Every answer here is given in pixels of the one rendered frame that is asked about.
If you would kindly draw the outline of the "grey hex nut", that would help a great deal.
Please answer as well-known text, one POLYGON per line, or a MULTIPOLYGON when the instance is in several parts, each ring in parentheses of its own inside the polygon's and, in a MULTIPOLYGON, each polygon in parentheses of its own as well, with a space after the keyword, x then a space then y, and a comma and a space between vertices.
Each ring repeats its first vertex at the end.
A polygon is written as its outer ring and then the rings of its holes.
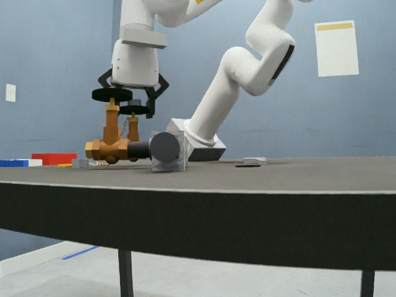
POLYGON ((88 168, 88 159, 72 159, 72 168, 88 168))

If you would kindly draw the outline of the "red flat block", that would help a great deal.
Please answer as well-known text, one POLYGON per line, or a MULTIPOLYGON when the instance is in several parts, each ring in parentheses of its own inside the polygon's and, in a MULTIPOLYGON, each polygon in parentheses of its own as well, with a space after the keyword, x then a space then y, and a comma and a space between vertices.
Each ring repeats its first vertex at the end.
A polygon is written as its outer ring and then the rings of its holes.
POLYGON ((77 159, 77 153, 36 153, 32 160, 42 160, 42 165, 72 164, 72 159, 77 159))

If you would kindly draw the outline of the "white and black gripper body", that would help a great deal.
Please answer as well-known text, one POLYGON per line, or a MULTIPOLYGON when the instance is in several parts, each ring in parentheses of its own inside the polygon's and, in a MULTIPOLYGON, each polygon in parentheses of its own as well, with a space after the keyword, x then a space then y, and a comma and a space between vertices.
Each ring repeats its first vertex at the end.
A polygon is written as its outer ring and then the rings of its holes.
POLYGON ((123 85, 122 88, 144 90, 158 84, 158 55, 156 48, 115 43, 111 68, 113 80, 110 84, 123 85))

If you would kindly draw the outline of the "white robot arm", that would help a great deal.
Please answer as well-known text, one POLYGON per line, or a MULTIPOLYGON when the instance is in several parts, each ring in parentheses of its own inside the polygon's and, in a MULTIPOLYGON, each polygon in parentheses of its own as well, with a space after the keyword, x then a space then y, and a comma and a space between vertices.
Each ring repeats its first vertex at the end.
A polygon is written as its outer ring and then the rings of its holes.
MULTIPOLYGON (((127 45, 165 49, 168 35, 154 31, 154 18, 175 28, 202 15, 223 0, 122 0, 119 39, 127 45)), ((229 49, 192 119, 183 128, 194 140, 214 145, 217 131, 236 103, 241 88, 257 97, 276 81, 295 52, 294 39, 284 32, 295 0, 267 0, 246 32, 247 44, 263 58, 241 47, 229 49)))

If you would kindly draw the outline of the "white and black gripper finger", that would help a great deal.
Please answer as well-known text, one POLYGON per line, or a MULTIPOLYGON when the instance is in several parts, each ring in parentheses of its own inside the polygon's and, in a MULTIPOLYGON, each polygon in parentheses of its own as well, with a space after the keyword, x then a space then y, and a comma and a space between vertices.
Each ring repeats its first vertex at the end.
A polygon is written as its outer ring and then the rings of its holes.
POLYGON ((148 113, 145 114, 146 119, 153 118, 155 114, 155 100, 169 87, 169 83, 159 73, 158 83, 160 84, 160 88, 156 91, 154 87, 144 87, 148 97, 148 101, 146 101, 146 107, 148 107, 148 113))
MULTIPOLYGON (((100 77, 98 78, 98 82, 101 84, 101 86, 102 86, 103 88, 110 88, 110 87, 112 87, 112 86, 106 81, 107 78, 109 78, 111 75, 113 75, 113 67, 112 67, 110 70, 108 70, 107 72, 105 72, 102 76, 100 76, 100 77)), ((117 83, 116 83, 116 85, 115 85, 114 87, 116 87, 116 88, 122 88, 123 85, 117 84, 117 83)), ((120 115, 120 102, 119 102, 119 103, 114 103, 114 105, 118 105, 118 106, 119 106, 119 111, 118 111, 118 116, 119 116, 119 115, 120 115)))

